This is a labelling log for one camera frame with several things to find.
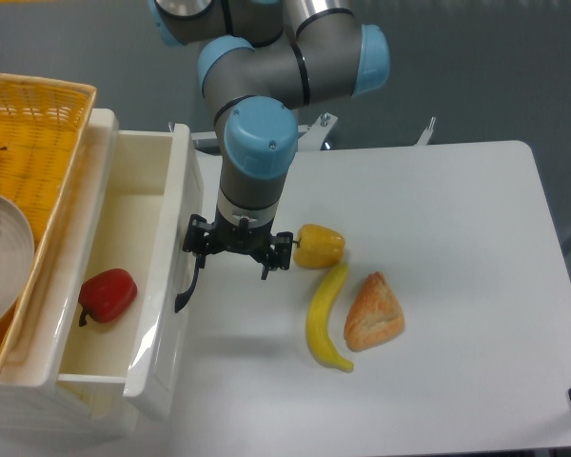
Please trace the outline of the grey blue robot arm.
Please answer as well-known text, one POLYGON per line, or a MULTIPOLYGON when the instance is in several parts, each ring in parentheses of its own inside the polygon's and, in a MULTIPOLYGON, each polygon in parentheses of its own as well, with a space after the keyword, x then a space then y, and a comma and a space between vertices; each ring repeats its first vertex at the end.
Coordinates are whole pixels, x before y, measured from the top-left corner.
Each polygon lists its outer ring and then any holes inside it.
POLYGON ((213 222, 191 217, 183 245, 202 268, 223 251, 286 269, 293 237, 272 225, 298 147, 296 109, 381 88, 383 31, 348 1, 152 1, 165 42, 203 44, 200 91, 222 168, 213 222))

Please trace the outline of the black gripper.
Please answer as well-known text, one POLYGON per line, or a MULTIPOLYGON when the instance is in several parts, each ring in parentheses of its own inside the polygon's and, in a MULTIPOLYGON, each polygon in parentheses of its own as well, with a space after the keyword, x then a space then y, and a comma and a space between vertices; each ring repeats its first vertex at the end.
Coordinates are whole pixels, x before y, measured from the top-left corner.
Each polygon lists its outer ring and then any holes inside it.
POLYGON ((213 223, 190 215, 182 251, 194 256, 197 268, 205 267, 209 255, 223 251, 248 255, 262 264, 261 279, 266 280, 272 271, 289 269, 294 245, 290 231, 271 234, 275 213, 274 206, 253 210, 219 202, 213 223))

